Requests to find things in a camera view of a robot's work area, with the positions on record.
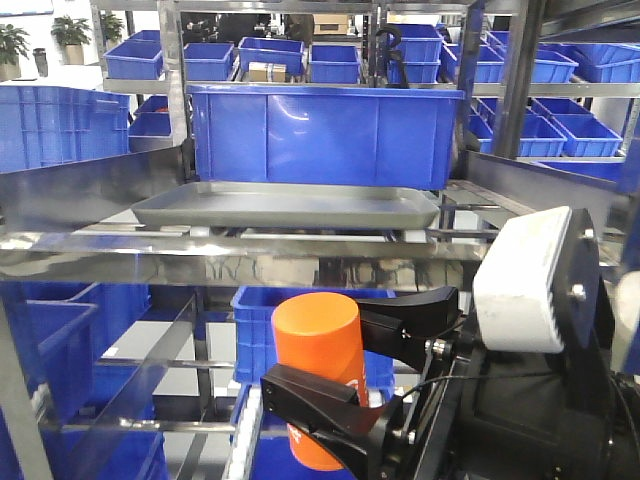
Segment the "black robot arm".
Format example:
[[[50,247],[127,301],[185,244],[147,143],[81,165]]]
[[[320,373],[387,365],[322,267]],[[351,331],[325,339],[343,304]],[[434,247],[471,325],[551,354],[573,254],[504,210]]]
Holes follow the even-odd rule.
[[[278,364],[266,410],[358,479],[635,479],[639,388],[608,364],[614,315],[584,209],[510,219],[468,314],[453,287],[361,304],[367,350],[419,382],[376,407]]]

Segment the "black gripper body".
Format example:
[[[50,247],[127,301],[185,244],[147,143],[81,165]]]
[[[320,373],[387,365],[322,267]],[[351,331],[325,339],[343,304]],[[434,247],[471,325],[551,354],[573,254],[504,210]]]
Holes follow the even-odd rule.
[[[459,313],[454,324],[425,343],[426,361],[420,381],[406,393],[394,395],[394,441],[381,450],[328,450],[357,479],[412,479],[426,452],[435,455],[439,469],[453,425],[462,385],[469,378],[454,360],[478,332],[477,315]]]

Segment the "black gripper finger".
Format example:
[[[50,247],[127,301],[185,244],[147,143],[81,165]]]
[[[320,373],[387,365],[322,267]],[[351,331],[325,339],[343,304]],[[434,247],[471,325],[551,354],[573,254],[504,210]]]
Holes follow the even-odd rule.
[[[445,286],[384,299],[357,299],[363,347],[400,360],[416,371],[426,361],[425,343],[442,336],[459,317],[459,291]]]
[[[354,388],[281,364],[261,388],[269,412],[328,450],[381,450],[394,441],[394,402],[364,407]]]

